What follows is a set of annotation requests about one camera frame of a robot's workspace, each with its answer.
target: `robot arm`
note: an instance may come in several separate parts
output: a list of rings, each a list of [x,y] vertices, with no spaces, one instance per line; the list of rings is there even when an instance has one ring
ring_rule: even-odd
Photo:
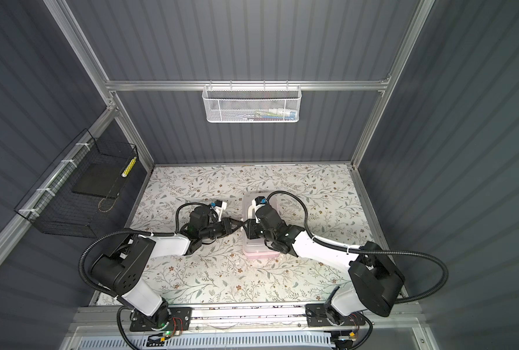
[[[250,229],[265,239],[265,245],[270,243],[270,249],[319,261],[351,277],[352,286],[337,287],[326,302],[326,314],[332,323],[340,324],[351,313],[365,309],[384,317],[390,314],[405,281],[403,274],[386,255],[348,252],[350,248],[381,250],[377,244],[347,245],[319,236],[310,237],[305,228],[287,225],[265,198],[256,198],[252,206],[255,206],[259,225],[251,225]]]
[[[187,256],[197,251],[204,240],[216,240],[242,227],[243,223],[221,217],[226,202],[200,205],[189,215],[189,223],[180,232],[171,234],[135,234],[127,237],[109,255],[101,255],[93,264],[90,275],[117,294],[116,299],[130,309],[136,318],[153,330],[168,325],[171,315],[166,302],[141,278],[149,259],[158,256]]]

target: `flower pattern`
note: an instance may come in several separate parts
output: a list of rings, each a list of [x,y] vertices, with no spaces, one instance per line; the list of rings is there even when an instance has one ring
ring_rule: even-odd
[[[224,215],[241,219],[244,194],[274,190],[302,198],[314,234],[347,244],[372,239],[345,164],[157,167],[131,228],[172,232],[176,209],[188,201],[227,201]],[[277,200],[281,217],[303,226],[298,202],[284,195]],[[181,210],[181,225],[191,210]],[[346,273],[291,255],[248,260],[242,252],[242,234],[239,230],[190,256],[153,258],[142,278],[171,304],[324,300],[335,286],[350,281]],[[100,295],[96,304],[117,302]]]

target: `clear plastic container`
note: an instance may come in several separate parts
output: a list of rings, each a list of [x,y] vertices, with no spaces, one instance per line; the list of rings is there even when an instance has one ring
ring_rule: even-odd
[[[248,215],[248,208],[251,205],[251,201],[254,200],[256,197],[263,196],[266,197],[269,195],[269,193],[247,193],[242,198],[242,217],[244,218],[244,221],[246,221],[249,218]],[[277,199],[275,197],[271,198],[269,200],[269,204],[274,207],[275,210],[279,210],[279,206],[277,203]],[[255,213],[251,213],[252,219],[256,218]],[[255,260],[255,259],[271,259],[276,258],[279,256],[278,251],[271,250],[265,246],[265,240],[263,238],[257,238],[250,240],[248,239],[248,236],[246,235],[246,232],[242,228],[242,250],[244,251],[244,255],[249,260]]]

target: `black cable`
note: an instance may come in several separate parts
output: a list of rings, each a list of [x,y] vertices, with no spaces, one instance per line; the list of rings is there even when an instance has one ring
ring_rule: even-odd
[[[211,214],[213,214],[214,218],[213,218],[213,221],[218,221],[219,220],[219,214],[217,214],[216,211],[214,211],[214,209],[211,208]]]
[[[182,210],[182,208],[187,207],[187,206],[205,206],[205,207],[208,207],[209,205],[205,204],[205,203],[188,202],[188,203],[184,203],[181,206],[179,206],[178,209],[176,210],[176,230],[175,230],[176,233],[180,232],[179,231],[180,230],[180,219],[179,219],[180,210]]]
[[[119,333],[121,334],[123,341],[125,341],[127,343],[127,346],[129,346],[132,350],[141,350],[137,346],[135,346],[133,343],[131,343],[131,340],[129,340],[129,338],[127,338],[127,335],[125,334],[125,331],[123,330],[123,326],[121,325],[121,312],[123,310],[129,310],[129,308],[126,306],[121,306],[118,309],[118,312],[116,314],[116,322],[118,324]]]
[[[368,323],[368,332],[366,332],[365,336],[362,337],[361,340],[355,341],[353,347],[348,350],[358,349],[362,344],[364,344],[368,340],[368,337],[370,337],[370,334],[372,334],[372,330],[374,329],[372,321],[369,320],[368,317],[364,316],[364,314],[360,312],[358,314],[361,315],[361,317]]]
[[[304,209],[304,229],[306,230],[306,233],[308,234],[308,236],[310,236],[310,238],[314,238],[314,235],[312,234],[312,232],[310,232],[310,228],[308,227],[308,209],[306,209],[306,205],[304,204],[304,202],[302,200],[300,200],[300,198],[298,198],[296,195],[290,193],[290,192],[286,192],[286,191],[275,191],[275,192],[271,192],[266,200],[267,202],[269,202],[270,198],[274,195],[274,194],[286,194],[286,195],[289,195],[291,196],[292,198],[294,198],[295,200],[297,200],[300,205],[302,206],[302,209]]]
[[[410,251],[410,250],[362,250],[362,249],[353,249],[353,248],[347,248],[347,247],[343,247],[343,246],[339,246],[339,245],[333,245],[331,243],[327,243],[327,242],[324,242],[324,241],[321,241],[321,240],[317,239],[310,232],[310,228],[308,227],[308,222],[307,222],[308,221],[308,209],[306,208],[304,202],[302,200],[300,200],[300,198],[298,198],[294,194],[286,192],[286,191],[275,191],[275,192],[270,193],[269,196],[267,196],[267,202],[269,202],[269,199],[271,198],[271,196],[273,196],[274,194],[277,194],[277,193],[289,195],[289,196],[291,196],[292,198],[294,198],[295,200],[297,200],[300,203],[300,205],[302,206],[302,209],[304,210],[304,229],[306,230],[306,233],[308,233],[308,236],[310,236],[310,238],[312,238],[312,240],[314,242],[318,243],[319,245],[322,245],[322,246],[324,246],[326,248],[330,248],[330,249],[333,249],[333,250],[339,250],[339,251],[344,251],[344,252],[347,252],[347,253],[354,253],[354,254],[360,254],[360,255],[415,256],[417,258],[422,258],[422,259],[429,260],[431,262],[434,262],[438,266],[440,266],[440,268],[442,269],[442,276],[440,277],[440,280],[435,285],[433,285],[428,290],[423,291],[422,293],[419,293],[419,294],[414,295],[412,297],[396,299],[395,300],[396,304],[403,304],[403,303],[406,303],[406,302],[417,301],[417,300],[426,298],[428,296],[431,296],[432,294],[436,293],[440,288],[442,288],[444,286],[444,284],[446,283],[446,281],[448,281],[449,272],[448,272],[448,267],[446,266],[446,264],[442,260],[438,259],[437,257],[429,255],[429,254],[419,253],[417,251]]]
[[[205,245],[213,244],[214,242],[216,242],[216,240],[217,240],[217,237],[213,237],[213,240],[210,241],[209,243],[201,242],[201,244],[205,244]]]
[[[271,249],[271,250],[278,251],[278,250],[275,249],[275,248],[269,247],[269,246],[267,245],[267,240],[263,240],[263,244],[265,244],[265,246],[266,246],[267,248]]]
[[[353,248],[347,248],[347,247],[343,247],[343,246],[333,245],[333,244],[321,241],[321,240],[319,240],[317,238],[314,238],[314,242],[316,242],[319,245],[322,245],[322,246],[324,246],[326,248],[331,248],[331,249],[334,249],[334,250],[344,251],[344,252],[347,252],[347,253],[359,254],[359,255],[363,255],[363,256],[365,256],[365,255],[415,256],[417,258],[422,258],[422,259],[429,260],[429,261],[437,264],[438,266],[440,266],[440,268],[442,269],[442,276],[440,277],[440,280],[435,285],[433,285],[428,290],[423,291],[422,293],[419,293],[417,295],[414,295],[414,296],[411,296],[411,297],[407,297],[407,298],[398,298],[398,299],[395,300],[395,304],[404,304],[406,302],[417,301],[417,300],[426,298],[428,296],[431,296],[432,294],[436,293],[440,288],[442,288],[444,286],[444,284],[448,281],[448,277],[449,277],[449,274],[450,274],[448,272],[448,267],[446,266],[446,264],[442,260],[438,259],[435,256],[432,256],[432,255],[429,255],[429,254],[425,254],[425,253],[420,253],[418,251],[353,249]]]
[[[359,329],[361,329],[361,326],[359,326],[356,321],[353,319],[353,317],[351,316],[354,316],[355,319],[357,319],[357,315],[353,312],[352,314],[349,315],[349,319],[354,323],[354,325],[357,327],[357,330],[355,332],[358,332]]]
[[[90,277],[88,277],[87,275],[87,271],[85,270],[85,262],[87,260],[87,256],[88,254],[90,253],[90,251],[96,246],[96,244],[102,242],[103,240],[107,239],[107,238],[110,238],[112,236],[116,236],[116,235],[125,235],[125,234],[142,234],[142,235],[145,235],[145,236],[150,236],[151,233],[150,232],[144,232],[144,231],[136,231],[136,230],[132,230],[130,228],[124,228],[122,230],[119,230],[119,231],[115,231],[115,232],[112,232],[111,234],[107,234],[107,235],[104,235],[102,237],[100,237],[99,239],[95,240],[94,242],[92,242],[86,249],[85,251],[81,254],[81,257],[79,259],[79,263],[77,265],[77,268],[79,270],[79,276],[81,277],[82,281],[86,284],[88,284],[88,286],[98,292],[101,292],[101,293],[104,293],[104,294],[107,294],[111,297],[116,297],[116,293],[112,290],[109,290],[108,288],[106,287],[103,287],[103,286],[100,286],[98,285],[97,283],[94,283]]]

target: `white wire mesh basket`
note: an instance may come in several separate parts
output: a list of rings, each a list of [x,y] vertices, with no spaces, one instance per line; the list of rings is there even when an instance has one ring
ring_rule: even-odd
[[[298,122],[300,86],[280,90],[217,90],[203,88],[207,121],[215,123]]]

